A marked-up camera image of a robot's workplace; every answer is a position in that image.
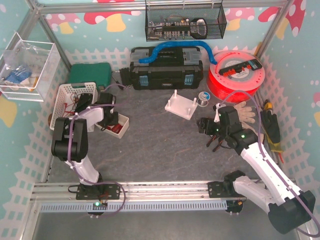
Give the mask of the orange black pliers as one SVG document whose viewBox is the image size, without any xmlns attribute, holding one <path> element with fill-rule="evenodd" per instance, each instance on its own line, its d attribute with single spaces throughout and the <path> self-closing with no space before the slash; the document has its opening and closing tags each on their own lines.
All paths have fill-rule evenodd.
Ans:
<svg viewBox="0 0 320 240">
<path fill-rule="evenodd" d="M 212 135 L 210 137 L 209 141 L 206 143 L 206 147 L 209 148 L 213 143 L 216 143 L 214 148 L 212 149 L 213 153 L 217 152 L 219 149 L 229 149 L 228 146 L 223 145 L 224 139 L 216 135 Z"/>
</svg>

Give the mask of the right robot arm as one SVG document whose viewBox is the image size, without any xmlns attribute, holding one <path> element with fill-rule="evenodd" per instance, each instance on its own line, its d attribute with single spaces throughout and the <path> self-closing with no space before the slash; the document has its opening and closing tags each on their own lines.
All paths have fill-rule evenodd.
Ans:
<svg viewBox="0 0 320 240">
<path fill-rule="evenodd" d="M 211 136 L 212 141 L 218 140 L 217 148 L 226 142 L 265 184 L 261 187 L 244 172 L 236 170 L 225 175 L 223 181 L 207 184 L 210 198 L 243 196 L 249 199 L 267 214 L 271 225 L 281 234 L 298 230 L 310 220 L 316 221 L 314 194 L 310 190 L 303 191 L 285 175 L 259 141 L 258 134 L 242 127 L 234 107 L 217 105 L 215 117 L 200 118 L 197 127 L 199 133 Z"/>
</svg>

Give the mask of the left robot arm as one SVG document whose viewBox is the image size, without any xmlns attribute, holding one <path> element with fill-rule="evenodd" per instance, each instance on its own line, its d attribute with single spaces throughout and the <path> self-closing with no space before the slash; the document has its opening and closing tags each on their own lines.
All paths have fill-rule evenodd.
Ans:
<svg viewBox="0 0 320 240">
<path fill-rule="evenodd" d="M 74 170 L 85 186 L 103 181 L 88 157 L 89 128 L 98 125 L 104 131 L 118 124 L 119 115 L 114 110 L 116 101 L 115 95 L 103 92 L 92 103 L 91 95 L 83 93 L 71 116 L 55 120 L 51 153 Z"/>
</svg>

